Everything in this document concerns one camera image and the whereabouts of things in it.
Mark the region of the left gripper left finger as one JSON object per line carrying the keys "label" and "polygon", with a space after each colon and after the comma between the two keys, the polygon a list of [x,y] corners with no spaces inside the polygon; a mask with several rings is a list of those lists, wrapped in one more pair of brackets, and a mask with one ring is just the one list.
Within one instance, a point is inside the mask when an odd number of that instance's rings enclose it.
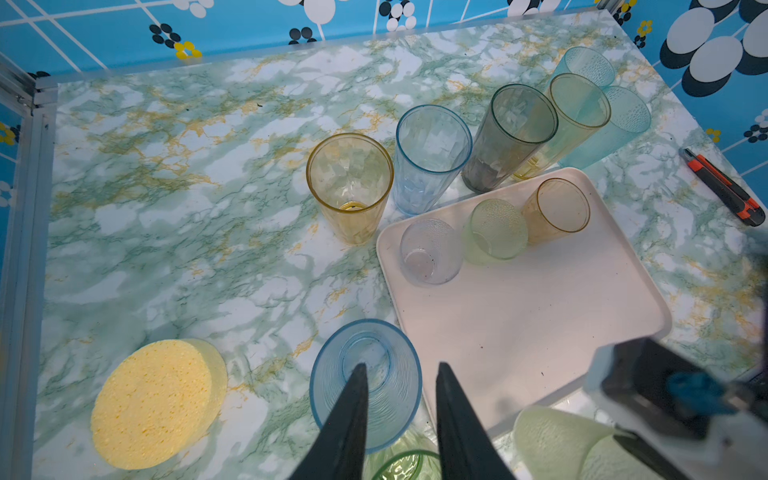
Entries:
{"label": "left gripper left finger", "polygon": [[289,479],[361,479],[368,404],[367,369],[364,363],[359,363],[316,441]]}

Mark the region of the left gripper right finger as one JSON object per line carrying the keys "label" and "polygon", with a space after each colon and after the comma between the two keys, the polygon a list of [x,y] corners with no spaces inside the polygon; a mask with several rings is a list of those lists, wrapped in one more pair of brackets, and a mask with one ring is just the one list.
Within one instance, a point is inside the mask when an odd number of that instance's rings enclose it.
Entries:
{"label": "left gripper right finger", "polygon": [[437,438],[443,479],[514,479],[447,362],[436,379]]}

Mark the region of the pale green textured glass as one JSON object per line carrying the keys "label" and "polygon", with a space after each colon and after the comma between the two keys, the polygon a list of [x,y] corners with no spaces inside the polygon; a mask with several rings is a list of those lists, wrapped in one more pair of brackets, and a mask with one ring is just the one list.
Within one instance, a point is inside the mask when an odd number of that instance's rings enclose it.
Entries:
{"label": "pale green textured glass", "polygon": [[660,477],[623,447],[632,436],[576,414],[527,407],[516,419],[513,437],[535,480]]}

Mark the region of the clear textured glass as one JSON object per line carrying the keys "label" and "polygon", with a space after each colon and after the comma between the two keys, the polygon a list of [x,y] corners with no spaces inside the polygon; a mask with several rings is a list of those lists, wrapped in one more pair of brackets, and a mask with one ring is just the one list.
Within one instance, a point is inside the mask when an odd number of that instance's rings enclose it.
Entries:
{"label": "clear textured glass", "polygon": [[401,237],[399,253],[404,275],[416,284],[446,284],[463,265],[459,233],[439,219],[410,224]]}

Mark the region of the light green textured glass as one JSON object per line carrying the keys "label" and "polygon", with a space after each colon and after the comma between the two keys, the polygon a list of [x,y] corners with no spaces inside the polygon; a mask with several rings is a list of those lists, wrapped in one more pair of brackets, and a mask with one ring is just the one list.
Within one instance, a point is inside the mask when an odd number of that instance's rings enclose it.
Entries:
{"label": "light green textured glass", "polygon": [[526,220],[510,202],[484,200],[464,224],[464,259],[475,265],[503,263],[521,254],[528,240]]}

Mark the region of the short amber glass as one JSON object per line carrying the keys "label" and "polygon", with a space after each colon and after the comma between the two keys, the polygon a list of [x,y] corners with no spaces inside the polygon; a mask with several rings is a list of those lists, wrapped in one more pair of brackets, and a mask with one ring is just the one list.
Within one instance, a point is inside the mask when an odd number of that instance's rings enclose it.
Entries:
{"label": "short amber glass", "polygon": [[591,219],[585,193],[573,182],[551,178],[542,182],[521,209],[528,244],[537,245],[580,232]]}

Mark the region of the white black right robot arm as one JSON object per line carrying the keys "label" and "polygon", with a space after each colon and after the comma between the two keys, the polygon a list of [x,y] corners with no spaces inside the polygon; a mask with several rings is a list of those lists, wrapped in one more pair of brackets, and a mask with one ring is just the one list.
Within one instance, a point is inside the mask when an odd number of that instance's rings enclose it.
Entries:
{"label": "white black right robot arm", "polygon": [[585,392],[664,479],[767,476],[767,369],[723,380],[651,337],[596,350]]}

